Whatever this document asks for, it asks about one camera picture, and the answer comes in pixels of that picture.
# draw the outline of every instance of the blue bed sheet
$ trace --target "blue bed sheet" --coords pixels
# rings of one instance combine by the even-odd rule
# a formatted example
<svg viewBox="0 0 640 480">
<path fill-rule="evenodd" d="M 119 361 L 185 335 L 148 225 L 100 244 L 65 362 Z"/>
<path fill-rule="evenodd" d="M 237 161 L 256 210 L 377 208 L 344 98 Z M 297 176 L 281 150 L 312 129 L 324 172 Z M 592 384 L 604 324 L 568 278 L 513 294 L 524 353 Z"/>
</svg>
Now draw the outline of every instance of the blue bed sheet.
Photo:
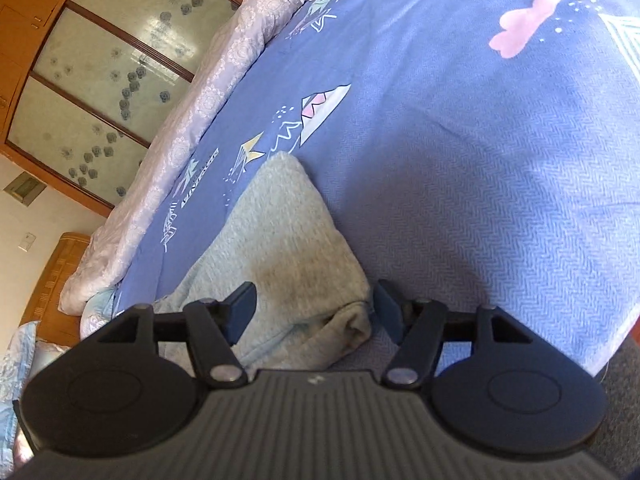
<svg viewBox="0 0 640 480">
<path fill-rule="evenodd" d="M 203 136 L 117 309 L 173 291 L 286 150 L 371 280 L 498 304 L 597 371 L 640 309 L 639 4 L 308 2 Z"/>
</svg>

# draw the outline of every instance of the light switch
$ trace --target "light switch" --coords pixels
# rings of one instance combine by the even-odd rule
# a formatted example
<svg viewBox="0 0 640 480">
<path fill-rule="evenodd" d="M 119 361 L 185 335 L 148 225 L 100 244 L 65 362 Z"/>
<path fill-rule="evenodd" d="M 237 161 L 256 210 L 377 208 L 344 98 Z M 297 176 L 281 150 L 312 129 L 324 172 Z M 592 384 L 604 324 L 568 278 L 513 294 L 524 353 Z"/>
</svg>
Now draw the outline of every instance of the light switch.
<svg viewBox="0 0 640 480">
<path fill-rule="evenodd" d="M 31 249 L 31 245 L 33 245 L 35 239 L 36 239 L 36 235 L 27 233 L 24 235 L 24 238 L 22 239 L 18 247 L 20 247 L 24 252 L 27 252 L 29 249 Z"/>
</svg>

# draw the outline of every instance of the wooden headboard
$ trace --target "wooden headboard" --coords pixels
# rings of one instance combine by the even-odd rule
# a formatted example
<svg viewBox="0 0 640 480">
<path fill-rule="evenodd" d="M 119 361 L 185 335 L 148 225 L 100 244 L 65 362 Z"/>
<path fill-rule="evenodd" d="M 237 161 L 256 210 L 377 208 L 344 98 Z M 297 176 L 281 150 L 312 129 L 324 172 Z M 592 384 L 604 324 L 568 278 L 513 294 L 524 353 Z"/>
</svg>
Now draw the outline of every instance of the wooden headboard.
<svg viewBox="0 0 640 480">
<path fill-rule="evenodd" d="M 73 346 L 80 341 L 80 317 L 58 310 L 60 292 L 80 263 L 90 238 L 64 233 L 45 266 L 20 324 L 39 321 L 36 335 L 50 343 Z"/>
</svg>

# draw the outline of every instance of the ribbed gray panel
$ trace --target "ribbed gray panel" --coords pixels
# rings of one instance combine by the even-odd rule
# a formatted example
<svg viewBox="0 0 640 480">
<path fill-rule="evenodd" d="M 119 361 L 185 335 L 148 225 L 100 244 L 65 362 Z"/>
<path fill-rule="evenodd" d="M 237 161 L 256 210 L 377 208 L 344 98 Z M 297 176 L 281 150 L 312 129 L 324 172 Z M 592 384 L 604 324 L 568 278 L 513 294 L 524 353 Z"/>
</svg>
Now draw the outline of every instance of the ribbed gray panel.
<svg viewBox="0 0 640 480">
<path fill-rule="evenodd" d="M 111 460 L 44 452 L 15 480 L 612 480 L 586 452 L 545 463 L 482 454 L 443 431 L 412 394 L 368 372 L 262 372 L 210 394 L 164 444 Z"/>
</svg>

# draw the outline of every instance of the gray fabric garment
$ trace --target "gray fabric garment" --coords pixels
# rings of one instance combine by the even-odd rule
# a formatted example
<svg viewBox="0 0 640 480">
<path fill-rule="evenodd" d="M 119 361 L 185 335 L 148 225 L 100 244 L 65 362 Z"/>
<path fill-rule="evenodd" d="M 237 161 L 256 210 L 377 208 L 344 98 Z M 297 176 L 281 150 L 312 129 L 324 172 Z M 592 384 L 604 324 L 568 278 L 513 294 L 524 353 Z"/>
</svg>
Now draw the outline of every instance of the gray fabric garment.
<svg viewBox="0 0 640 480">
<path fill-rule="evenodd" d="M 370 337 L 369 284 L 295 157 L 265 162 L 213 243 L 155 312 L 201 298 L 226 298 L 254 282 L 254 318 L 233 350 L 257 368 L 321 370 Z M 190 369 L 184 345 L 164 357 Z"/>
<path fill-rule="evenodd" d="M 590 451 L 626 478 L 640 466 L 640 348 L 636 342 L 627 337 L 596 379 L 602 381 L 609 409 Z"/>
</svg>

